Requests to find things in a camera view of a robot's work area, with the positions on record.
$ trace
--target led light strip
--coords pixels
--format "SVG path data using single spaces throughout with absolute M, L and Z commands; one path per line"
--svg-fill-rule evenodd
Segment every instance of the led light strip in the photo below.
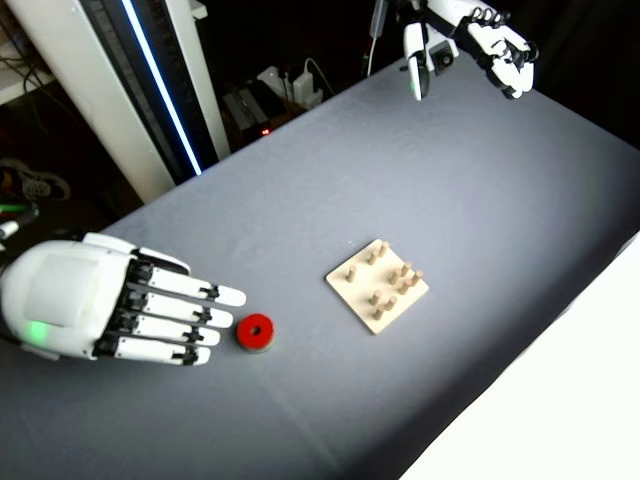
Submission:
M 133 4 L 131 0 L 122 0 L 122 5 L 124 6 L 125 11 L 127 12 L 127 17 L 129 17 L 129 22 L 133 27 L 133 32 L 136 34 L 136 38 L 138 39 L 138 43 L 140 44 L 140 48 L 142 48 L 142 53 L 144 54 L 144 58 L 151 69 L 151 74 L 153 75 L 153 79 L 158 86 L 158 90 L 160 90 L 160 95 L 162 95 L 162 100 L 164 100 L 164 104 L 167 106 L 167 110 L 169 110 L 169 116 L 173 121 L 173 124 L 178 131 L 178 135 L 180 136 L 180 140 L 182 140 L 182 145 L 184 146 L 185 151 L 187 152 L 187 156 L 189 157 L 189 161 L 193 166 L 194 172 L 196 175 L 200 175 L 202 170 L 200 169 L 200 165 L 198 165 L 198 160 L 196 159 L 195 154 L 193 153 L 193 149 L 191 148 L 191 144 L 187 139 L 187 134 L 182 127 L 182 123 L 180 122 L 180 118 L 178 118 L 178 112 L 176 112 L 175 107 L 173 106 L 173 102 L 171 101 L 171 97 L 169 96 L 169 92 L 167 91 L 167 87 L 164 84 L 164 80 L 162 79 L 162 75 L 160 74 L 160 70 L 158 70 L 158 65 L 156 64 L 155 59 L 153 58 L 153 53 L 151 53 L 151 48 L 149 48 L 149 43 L 147 42 L 146 37 L 144 36 L 144 32 L 142 31 L 142 26 L 140 25 L 140 21 L 138 20 L 138 16 L 136 15 L 136 11 L 133 8 Z

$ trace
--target dark background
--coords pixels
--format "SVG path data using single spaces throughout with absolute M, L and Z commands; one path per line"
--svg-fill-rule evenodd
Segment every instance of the dark background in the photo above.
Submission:
M 218 91 L 269 65 L 297 75 L 312 56 L 337 90 L 361 79 L 373 0 L 219 2 L 200 33 Z M 640 147 L 640 4 L 624 0 L 492 0 L 512 12 L 511 25 L 541 49 L 535 87 Z M 374 71 L 402 56 L 392 15 L 376 46 Z M 478 81 L 485 81 L 478 72 Z

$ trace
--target wooden board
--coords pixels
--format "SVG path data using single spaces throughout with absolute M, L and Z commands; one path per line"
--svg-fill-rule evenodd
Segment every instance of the wooden board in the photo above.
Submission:
M 404 281 L 414 276 L 413 269 L 400 278 L 396 285 L 391 285 L 389 279 L 393 272 L 401 269 L 405 264 L 405 261 L 391 247 L 383 256 L 377 257 L 373 265 L 369 265 L 371 254 L 377 254 L 382 244 L 382 240 L 374 240 L 326 276 L 327 283 L 376 335 L 387 328 L 429 290 L 429 286 L 421 279 L 404 295 L 399 292 Z M 356 267 L 356 272 L 353 282 L 349 282 L 347 276 L 352 266 Z M 374 318 L 378 306 L 371 304 L 371 298 L 376 290 L 382 294 L 378 302 L 379 306 L 386 305 L 392 296 L 397 298 L 394 307 L 390 311 L 384 311 L 379 320 Z

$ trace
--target gray table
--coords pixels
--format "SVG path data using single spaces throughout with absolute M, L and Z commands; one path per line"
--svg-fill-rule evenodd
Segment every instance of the gray table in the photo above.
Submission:
M 640 152 L 466 58 L 416 103 L 399 65 L 108 230 L 244 289 L 272 350 L 0 346 L 1 478 L 397 477 L 640 228 Z M 432 289 L 376 337 L 323 278 L 377 237 Z

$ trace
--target red ring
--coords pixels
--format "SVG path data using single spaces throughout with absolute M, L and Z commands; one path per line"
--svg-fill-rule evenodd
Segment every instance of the red ring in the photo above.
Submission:
M 238 343 L 247 350 L 262 351 L 273 341 L 273 322 L 266 315 L 254 313 L 238 324 L 236 336 Z

